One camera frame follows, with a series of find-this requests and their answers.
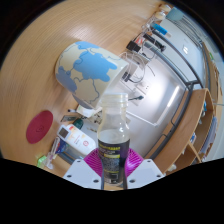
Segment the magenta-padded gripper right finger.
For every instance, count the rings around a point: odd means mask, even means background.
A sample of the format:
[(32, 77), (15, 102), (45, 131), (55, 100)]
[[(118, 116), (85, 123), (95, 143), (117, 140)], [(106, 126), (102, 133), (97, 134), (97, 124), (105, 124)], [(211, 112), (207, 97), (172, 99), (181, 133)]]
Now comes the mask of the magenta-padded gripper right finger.
[(152, 159), (143, 159), (133, 149), (129, 149), (124, 166), (125, 189), (141, 188), (163, 177)]

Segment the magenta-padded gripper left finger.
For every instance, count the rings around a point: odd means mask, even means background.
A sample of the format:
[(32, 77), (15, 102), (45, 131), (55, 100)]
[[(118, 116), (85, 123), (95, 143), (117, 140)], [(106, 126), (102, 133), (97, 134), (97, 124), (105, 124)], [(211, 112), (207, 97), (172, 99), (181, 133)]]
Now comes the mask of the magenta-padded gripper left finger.
[(94, 149), (84, 159), (76, 159), (67, 170), (64, 179), (89, 189), (102, 189), (102, 162)]

